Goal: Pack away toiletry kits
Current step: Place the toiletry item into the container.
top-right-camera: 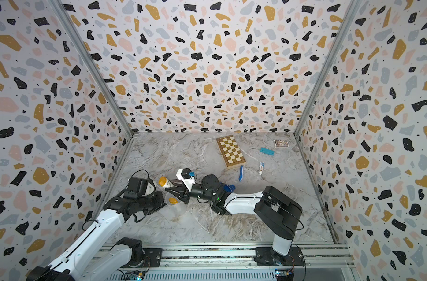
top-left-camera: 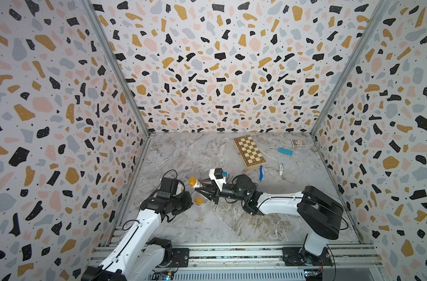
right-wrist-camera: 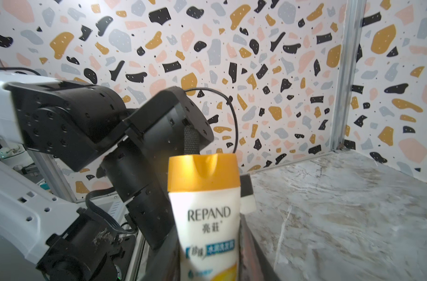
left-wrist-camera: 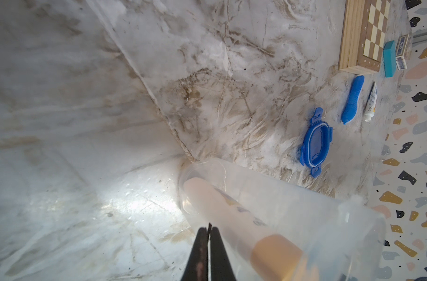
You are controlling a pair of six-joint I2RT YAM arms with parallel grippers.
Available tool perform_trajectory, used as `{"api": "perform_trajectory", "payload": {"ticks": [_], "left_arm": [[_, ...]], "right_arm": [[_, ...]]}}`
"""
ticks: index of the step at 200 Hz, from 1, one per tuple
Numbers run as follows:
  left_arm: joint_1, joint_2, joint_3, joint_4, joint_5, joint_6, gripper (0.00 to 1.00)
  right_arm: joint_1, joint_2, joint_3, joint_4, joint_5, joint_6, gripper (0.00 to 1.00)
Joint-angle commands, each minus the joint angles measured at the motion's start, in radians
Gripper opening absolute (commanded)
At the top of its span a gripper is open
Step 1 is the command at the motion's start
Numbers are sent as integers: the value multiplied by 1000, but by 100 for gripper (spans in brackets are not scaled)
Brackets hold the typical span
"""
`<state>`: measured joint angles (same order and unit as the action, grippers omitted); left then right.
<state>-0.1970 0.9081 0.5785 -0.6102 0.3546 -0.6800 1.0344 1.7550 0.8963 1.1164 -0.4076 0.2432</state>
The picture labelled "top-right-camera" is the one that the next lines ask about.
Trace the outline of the white tube gold cap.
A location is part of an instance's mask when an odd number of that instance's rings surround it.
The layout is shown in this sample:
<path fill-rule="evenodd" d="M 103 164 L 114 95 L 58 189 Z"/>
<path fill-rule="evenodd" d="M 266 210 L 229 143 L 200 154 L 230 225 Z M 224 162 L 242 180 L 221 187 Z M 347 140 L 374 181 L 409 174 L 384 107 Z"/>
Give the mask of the white tube gold cap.
<path fill-rule="evenodd" d="M 165 190 L 174 188 L 174 184 L 168 180 L 165 176 L 160 177 L 158 184 Z"/>

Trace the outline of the blue toothbrush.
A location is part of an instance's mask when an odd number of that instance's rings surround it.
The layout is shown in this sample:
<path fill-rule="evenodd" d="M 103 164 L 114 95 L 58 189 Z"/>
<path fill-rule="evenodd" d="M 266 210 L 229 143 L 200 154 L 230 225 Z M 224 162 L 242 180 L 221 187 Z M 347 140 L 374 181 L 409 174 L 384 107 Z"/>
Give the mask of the blue toothbrush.
<path fill-rule="evenodd" d="M 239 181 L 242 181 L 244 178 L 244 166 L 240 166 L 240 173 L 239 173 Z"/>

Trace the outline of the small white toothpaste tube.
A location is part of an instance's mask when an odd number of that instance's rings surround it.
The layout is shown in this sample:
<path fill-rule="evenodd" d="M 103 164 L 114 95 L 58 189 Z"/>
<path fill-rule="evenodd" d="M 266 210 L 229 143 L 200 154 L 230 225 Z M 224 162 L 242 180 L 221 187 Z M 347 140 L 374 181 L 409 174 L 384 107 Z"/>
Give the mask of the small white toothpaste tube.
<path fill-rule="evenodd" d="M 259 175 L 262 176 L 264 170 L 264 162 L 260 162 Z"/>

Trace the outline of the clear plastic container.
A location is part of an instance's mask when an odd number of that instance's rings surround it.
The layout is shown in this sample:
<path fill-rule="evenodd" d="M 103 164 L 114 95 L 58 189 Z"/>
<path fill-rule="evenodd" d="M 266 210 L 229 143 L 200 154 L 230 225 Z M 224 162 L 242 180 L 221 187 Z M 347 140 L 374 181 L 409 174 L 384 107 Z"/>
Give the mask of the clear plastic container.
<path fill-rule="evenodd" d="M 171 193 L 165 194 L 165 203 L 170 207 L 180 207 L 183 205 L 183 202 Z"/>

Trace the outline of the blue container lid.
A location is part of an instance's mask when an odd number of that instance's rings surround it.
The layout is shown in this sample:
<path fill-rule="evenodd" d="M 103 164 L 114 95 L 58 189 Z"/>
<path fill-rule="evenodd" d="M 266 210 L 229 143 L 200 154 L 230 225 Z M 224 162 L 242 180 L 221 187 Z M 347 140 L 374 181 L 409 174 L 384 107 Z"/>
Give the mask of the blue container lid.
<path fill-rule="evenodd" d="M 233 193 L 236 189 L 236 186 L 235 185 L 224 185 L 223 189 L 226 192 Z"/>

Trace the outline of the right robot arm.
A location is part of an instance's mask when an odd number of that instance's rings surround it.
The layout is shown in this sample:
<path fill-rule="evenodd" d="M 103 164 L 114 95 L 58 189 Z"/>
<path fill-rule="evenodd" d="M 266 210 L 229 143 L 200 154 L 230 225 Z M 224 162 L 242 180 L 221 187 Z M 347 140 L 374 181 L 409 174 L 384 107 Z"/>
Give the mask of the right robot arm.
<path fill-rule="evenodd" d="M 259 266 L 295 264 L 289 252 L 299 230 L 302 207 L 275 187 L 267 186 L 253 194 L 237 194 L 213 174 L 205 176 L 200 183 L 190 178 L 171 181 L 170 185 L 165 190 L 185 204 L 195 198 L 208 203 L 219 215 L 258 216 L 274 233 L 271 249 L 256 251 L 254 261 Z"/>

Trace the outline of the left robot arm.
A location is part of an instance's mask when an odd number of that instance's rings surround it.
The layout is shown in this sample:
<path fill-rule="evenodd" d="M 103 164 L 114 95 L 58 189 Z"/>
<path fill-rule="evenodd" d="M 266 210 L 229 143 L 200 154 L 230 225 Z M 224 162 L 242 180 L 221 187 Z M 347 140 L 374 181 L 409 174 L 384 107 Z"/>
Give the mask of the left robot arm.
<path fill-rule="evenodd" d="M 29 281 L 102 281 L 121 267 L 140 269 L 157 267 L 159 254 L 155 250 L 147 256 L 142 242 L 122 238 L 100 260 L 92 263 L 105 242 L 130 218 L 142 212 L 150 215 L 166 205 L 161 191 L 148 193 L 143 184 L 131 191 L 122 191 L 110 199 L 93 223 L 59 257 L 47 266 L 34 268 Z"/>

